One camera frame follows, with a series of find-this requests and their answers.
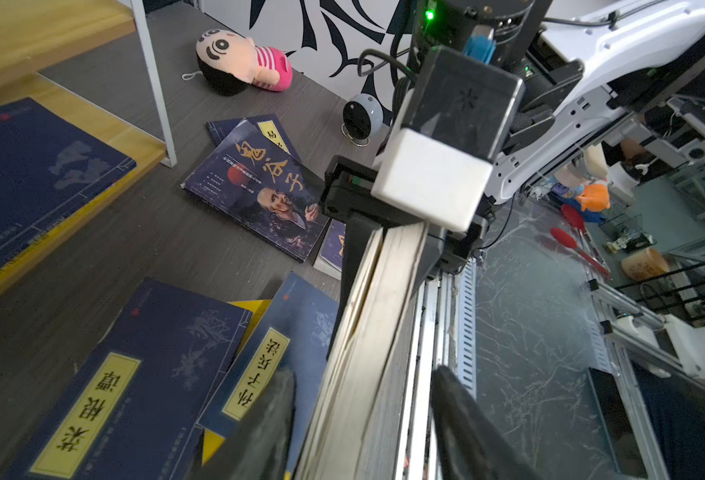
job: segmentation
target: doll arm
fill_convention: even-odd
[[[262,68],[259,72],[256,72],[256,78],[254,78],[254,80],[268,85],[275,85],[280,82],[280,73],[278,73],[277,70]]]

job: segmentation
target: white metal shelf leg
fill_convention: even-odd
[[[158,110],[160,128],[163,130],[163,139],[166,142],[167,158],[161,163],[167,167],[176,165],[176,151],[174,150],[174,139],[171,137],[171,126],[168,123],[168,113],[166,112],[166,102],[163,99],[163,91],[160,89],[160,77],[158,77],[158,67],[155,63],[155,53],[153,53],[153,42],[150,40],[150,31],[147,30],[147,19],[144,16],[144,3],[142,0],[131,0],[131,10],[134,11],[134,23],[136,23],[136,33],[139,34],[139,43],[142,44],[142,54],[147,66],[147,74],[150,75],[150,86],[155,96],[155,106]]]

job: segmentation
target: bald man illustration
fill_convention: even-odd
[[[262,188],[256,201],[264,210],[271,212],[271,217],[276,219],[273,223],[286,235],[291,245],[302,250],[312,248],[308,240],[315,240],[323,227],[315,221],[320,214],[319,204],[306,206],[304,214],[301,214],[301,209],[296,211],[294,203],[286,194],[270,187]]]

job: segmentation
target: doll head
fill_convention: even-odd
[[[226,96],[245,90],[259,71],[253,40],[237,33],[209,30],[198,38],[195,50],[206,80]]]

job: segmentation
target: red circle on book cover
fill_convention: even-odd
[[[246,185],[249,183],[249,178],[243,173],[245,170],[246,166],[243,164],[233,165],[227,171],[227,179],[230,180],[233,185]]]

